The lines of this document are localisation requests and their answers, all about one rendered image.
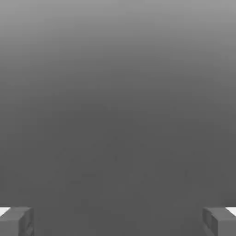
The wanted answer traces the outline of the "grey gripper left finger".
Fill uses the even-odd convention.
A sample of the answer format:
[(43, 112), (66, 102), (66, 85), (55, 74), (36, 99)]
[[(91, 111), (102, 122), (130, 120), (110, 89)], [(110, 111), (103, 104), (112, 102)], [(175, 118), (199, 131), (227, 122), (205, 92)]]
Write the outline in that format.
[(0, 207), (0, 236), (35, 236), (34, 209)]

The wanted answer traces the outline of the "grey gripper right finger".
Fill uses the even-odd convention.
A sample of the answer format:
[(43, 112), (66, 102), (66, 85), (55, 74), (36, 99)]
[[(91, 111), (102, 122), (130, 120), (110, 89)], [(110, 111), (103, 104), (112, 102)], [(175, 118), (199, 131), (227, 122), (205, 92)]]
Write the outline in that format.
[(236, 236), (236, 207), (205, 207), (202, 222), (206, 236)]

